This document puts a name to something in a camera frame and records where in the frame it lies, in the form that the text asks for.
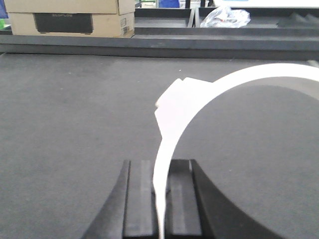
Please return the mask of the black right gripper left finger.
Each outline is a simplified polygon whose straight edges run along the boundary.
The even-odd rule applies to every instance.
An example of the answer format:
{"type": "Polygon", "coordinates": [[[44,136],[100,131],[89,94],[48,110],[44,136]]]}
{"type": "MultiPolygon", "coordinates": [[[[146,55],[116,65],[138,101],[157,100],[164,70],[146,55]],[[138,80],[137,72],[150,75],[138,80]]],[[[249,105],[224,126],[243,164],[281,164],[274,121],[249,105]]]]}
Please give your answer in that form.
{"type": "Polygon", "coordinates": [[[151,161],[124,161],[114,188],[82,238],[158,238],[151,161]]]}

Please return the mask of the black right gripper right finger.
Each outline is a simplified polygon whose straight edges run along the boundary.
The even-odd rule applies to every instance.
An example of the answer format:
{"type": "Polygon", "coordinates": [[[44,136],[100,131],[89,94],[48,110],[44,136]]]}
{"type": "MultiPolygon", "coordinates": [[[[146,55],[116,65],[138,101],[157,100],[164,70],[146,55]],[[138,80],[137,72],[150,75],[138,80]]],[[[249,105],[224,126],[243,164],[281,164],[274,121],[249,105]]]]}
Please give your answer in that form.
{"type": "Polygon", "coordinates": [[[237,207],[194,159],[174,159],[168,175],[167,239],[279,239],[237,207]]]}

